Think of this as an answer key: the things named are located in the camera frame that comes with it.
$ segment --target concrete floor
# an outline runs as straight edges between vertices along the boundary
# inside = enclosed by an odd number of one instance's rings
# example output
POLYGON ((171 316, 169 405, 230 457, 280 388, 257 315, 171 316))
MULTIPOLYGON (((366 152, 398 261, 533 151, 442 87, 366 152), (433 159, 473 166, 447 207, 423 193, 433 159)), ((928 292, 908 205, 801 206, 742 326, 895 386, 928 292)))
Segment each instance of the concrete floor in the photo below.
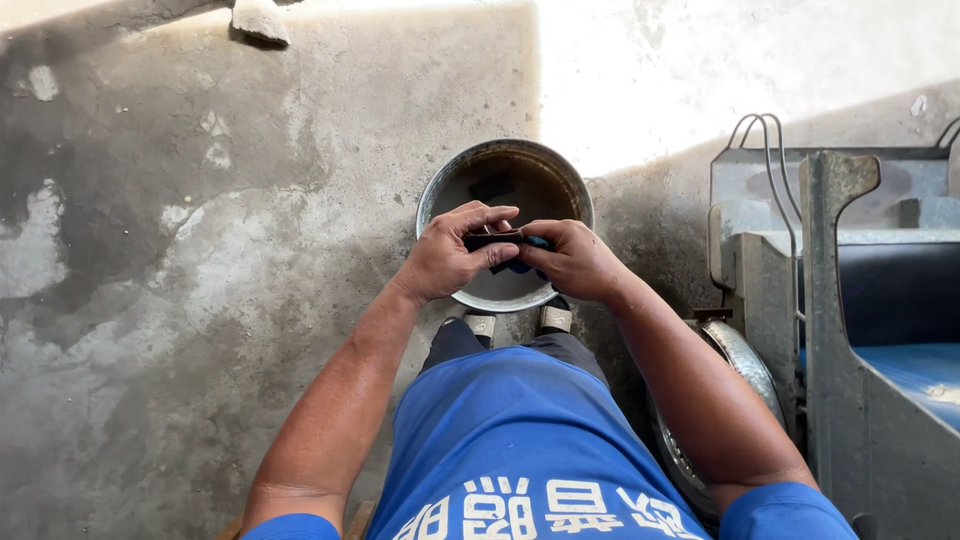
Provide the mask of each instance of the concrete floor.
MULTIPOLYGON (((209 538, 413 241, 457 150, 554 147, 598 231, 681 313, 713 306, 708 165, 929 144, 960 114, 947 0, 307 1, 262 50, 203 0, 0 0, 0 536, 209 538)), ((425 309, 396 379, 420 369, 425 309)), ((642 383, 576 306, 641 430, 642 383)), ((497 340, 532 334, 503 318, 497 340)), ((353 494, 375 498, 384 424, 353 494)))

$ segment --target blue t-shirt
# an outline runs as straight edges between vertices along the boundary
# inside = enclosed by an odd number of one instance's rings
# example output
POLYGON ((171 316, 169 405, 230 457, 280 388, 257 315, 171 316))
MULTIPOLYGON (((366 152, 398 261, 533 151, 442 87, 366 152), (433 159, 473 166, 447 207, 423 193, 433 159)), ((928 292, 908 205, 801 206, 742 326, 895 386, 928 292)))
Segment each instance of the blue t-shirt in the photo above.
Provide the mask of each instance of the blue t-shirt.
MULTIPOLYGON (((594 376, 526 347, 419 376, 394 417, 370 540, 706 539, 683 498, 594 376)), ((274 518, 244 540, 336 540, 320 517, 274 518)), ((798 483, 749 491, 720 538, 856 538, 798 483)))

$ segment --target metal bucket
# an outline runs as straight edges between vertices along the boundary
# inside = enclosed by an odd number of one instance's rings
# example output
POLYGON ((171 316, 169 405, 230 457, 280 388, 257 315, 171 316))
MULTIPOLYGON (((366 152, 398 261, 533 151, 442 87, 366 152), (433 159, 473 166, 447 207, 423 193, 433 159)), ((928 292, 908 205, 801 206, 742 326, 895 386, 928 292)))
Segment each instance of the metal bucket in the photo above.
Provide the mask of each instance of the metal bucket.
MULTIPOLYGON (((536 219, 577 219, 593 229, 593 203, 573 165, 532 140, 498 138, 467 148, 437 170, 417 206, 417 238, 434 216, 471 201, 469 187, 491 175, 512 178, 514 192, 485 201, 519 207, 512 226, 536 219)), ((453 298, 467 307, 510 313, 540 306, 556 295, 534 272, 493 275, 485 270, 453 298)))

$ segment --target dark shorts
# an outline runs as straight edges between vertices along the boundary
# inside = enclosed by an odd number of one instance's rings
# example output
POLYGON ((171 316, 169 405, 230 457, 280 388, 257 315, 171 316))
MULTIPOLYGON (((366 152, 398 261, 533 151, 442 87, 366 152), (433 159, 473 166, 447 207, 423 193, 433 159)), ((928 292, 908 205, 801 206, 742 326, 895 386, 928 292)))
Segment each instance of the dark shorts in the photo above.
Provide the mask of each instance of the dark shorts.
MULTIPOLYGON (((535 337, 526 343, 520 343, 548 356, 553 356, 561 362, 577 366, 593 375, 610 390, 603 370, 597 365, 597 360, 579 339, 568 333, 549 333, 535 337)), ((437 334, 430 343, 430 354, 423 361, 421 373, 435 365, 461 356, 484 353, 487 349, 477 341, 470 326, 463 319, 450 317, 440 324, 437 334)))

